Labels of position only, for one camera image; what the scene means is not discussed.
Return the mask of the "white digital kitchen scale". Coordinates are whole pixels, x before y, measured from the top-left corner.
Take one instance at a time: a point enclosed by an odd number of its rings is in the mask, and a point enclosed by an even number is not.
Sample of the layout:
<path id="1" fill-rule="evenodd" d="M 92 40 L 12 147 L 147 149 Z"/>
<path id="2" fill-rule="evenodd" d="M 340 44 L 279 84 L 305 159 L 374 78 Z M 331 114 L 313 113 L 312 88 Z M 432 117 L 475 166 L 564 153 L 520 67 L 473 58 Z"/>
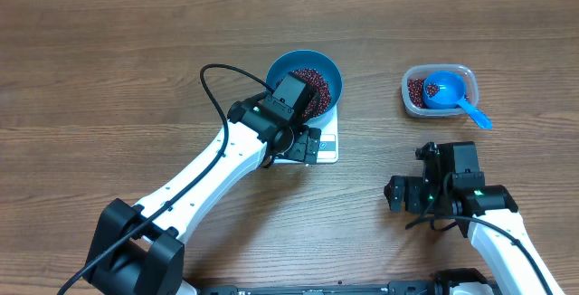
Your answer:
<path id="1" fill-rule="evenodd" d="M 314 126 L 308 124 L 311 128 L 321 129 L 321 138 L 318 150 L 318 162 L 316 164 L 334 164 L 339 158 L 339 139 L 338 139 L 338 110 L 337 106 L 333 110 L 333 117 L 325 126 Z M 305 164 L 284 158 L 284 154 L 275 158 L 275 164 Z"/>

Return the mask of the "blue plastic measuring scoop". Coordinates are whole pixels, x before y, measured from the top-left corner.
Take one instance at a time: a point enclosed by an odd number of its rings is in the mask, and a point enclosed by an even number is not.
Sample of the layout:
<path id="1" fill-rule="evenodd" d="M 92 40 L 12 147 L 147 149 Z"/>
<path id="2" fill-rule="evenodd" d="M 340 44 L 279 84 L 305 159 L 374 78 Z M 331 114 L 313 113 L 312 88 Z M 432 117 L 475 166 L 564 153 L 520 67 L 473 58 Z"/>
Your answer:
<path id="1" fill-rule="evenodd" d="M 422 99 L 429 109 L 462 108 L 482 129 L 492 129 L 492 121 L 479 109 L 466 101 L 466 84 L 458 74 L 436 71 L 423 85 Z"/>

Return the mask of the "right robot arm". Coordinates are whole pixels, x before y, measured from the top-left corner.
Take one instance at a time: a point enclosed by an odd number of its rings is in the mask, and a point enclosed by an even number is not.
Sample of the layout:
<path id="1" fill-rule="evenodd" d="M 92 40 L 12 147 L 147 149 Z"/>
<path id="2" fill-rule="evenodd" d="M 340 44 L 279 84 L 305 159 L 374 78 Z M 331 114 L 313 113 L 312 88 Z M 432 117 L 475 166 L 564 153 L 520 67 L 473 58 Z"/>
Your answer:
<path id="1" fill-rule="evenodd" d="M 428 142 L 415 151 L 420 176 L 392 176 L 384 196 L 393 212 L 415 214 L 408 228 L 436 222 L 458 228 L 488 265 L 493 277 L 471 268 L 436 272 L 431 281 L 407 285 L 406 294 L 560 294 L 528 236 L 523 217 L 503 185 L 489 185 L 479 168 L 474 142 Z"/>

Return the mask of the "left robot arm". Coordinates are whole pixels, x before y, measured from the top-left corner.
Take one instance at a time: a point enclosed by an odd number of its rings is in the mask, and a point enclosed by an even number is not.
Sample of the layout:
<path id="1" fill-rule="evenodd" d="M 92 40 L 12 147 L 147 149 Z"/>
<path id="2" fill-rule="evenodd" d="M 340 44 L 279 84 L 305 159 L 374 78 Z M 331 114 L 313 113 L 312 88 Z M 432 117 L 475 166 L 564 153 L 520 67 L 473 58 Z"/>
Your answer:
<path id="1" fill-rule="evenodd" d="M 164 186 L 100 215 L 82 278 L 104 294 L 196 294 L 184 279 L 185 246 L 217 202 L 268 158 L 322 163 L 337 120 L 302 120 L 299 106 L 267 97 L 235 102 L 209 146 Z"/>

